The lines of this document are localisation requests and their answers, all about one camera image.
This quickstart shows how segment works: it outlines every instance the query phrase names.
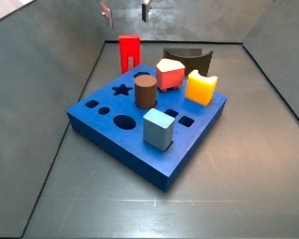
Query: square hole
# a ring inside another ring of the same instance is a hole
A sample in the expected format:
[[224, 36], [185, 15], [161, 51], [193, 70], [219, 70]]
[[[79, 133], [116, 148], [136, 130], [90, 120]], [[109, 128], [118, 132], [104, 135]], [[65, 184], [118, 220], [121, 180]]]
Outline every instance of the square hole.
[[87, 101], [83, 105], [85, 105], [87, 108], [93, 108], [93, 107], [95, 107], [97, 104], [98, 104], [97, 101], [90, 100], [90, 101]]
[[168, 108], [164, 113], [170, 116], [170, 117], [176, 117], [177, 116], [177, 112], [174, 110], [172, 110], [170, 108]]
[[190, 125], [193, 124], [194, 120], [190, 119], [190, 118], [188, 118], [186, 116], [182, 116], [177, 122], [178, 122], [182, 126], [190, 127]]

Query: gray floor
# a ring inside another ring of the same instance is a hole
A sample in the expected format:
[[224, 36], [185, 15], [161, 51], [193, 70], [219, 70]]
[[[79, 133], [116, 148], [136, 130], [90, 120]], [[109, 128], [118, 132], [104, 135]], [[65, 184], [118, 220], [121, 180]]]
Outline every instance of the gray floor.
[[[213, 50], [209, 75], [228, 103], [166, 193], [69, 128], [26, 237], [299, 237], [299, 122], [240, 45], [141, 44]], [[105, 44], [83, 95], [120, 75]]]

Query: light blue block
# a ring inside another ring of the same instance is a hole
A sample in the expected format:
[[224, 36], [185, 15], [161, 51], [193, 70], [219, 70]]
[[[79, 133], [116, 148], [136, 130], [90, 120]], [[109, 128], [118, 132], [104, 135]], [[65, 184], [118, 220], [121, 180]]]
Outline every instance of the light blue block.
[[152, 108], [142, 116], [142, 140], [164, 151], [172, 144], [174, 118]]

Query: shape sorter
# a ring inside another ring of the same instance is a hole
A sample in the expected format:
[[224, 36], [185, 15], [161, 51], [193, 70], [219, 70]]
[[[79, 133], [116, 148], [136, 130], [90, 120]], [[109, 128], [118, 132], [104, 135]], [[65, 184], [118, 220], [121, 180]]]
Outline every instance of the shape sorter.
[[144, 64], [120, 75], [67, 110], [71, 128], [124, 163], [157, 188], [166, 191], [189, 161], [225, 105], [227, 96], [215, 92], [202, 106], [185, 99], [185, 84], [157, 91], [154, 109], [174, 118], [172, 144], [160, 151], [142, 140], [142, 116], [148, 109], [134, 105], [134, 77], [156, 76]]

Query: yellow hexagonal prism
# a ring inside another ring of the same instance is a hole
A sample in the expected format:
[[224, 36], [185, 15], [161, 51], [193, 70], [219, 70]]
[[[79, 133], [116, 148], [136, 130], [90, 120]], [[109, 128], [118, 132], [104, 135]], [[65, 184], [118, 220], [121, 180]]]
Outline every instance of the yellow hexagonal prism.
[[201, 105], [208, 105], [213, 98], [217, 77], [202, 77], [197, 70], [188, 75], [185, 98]]

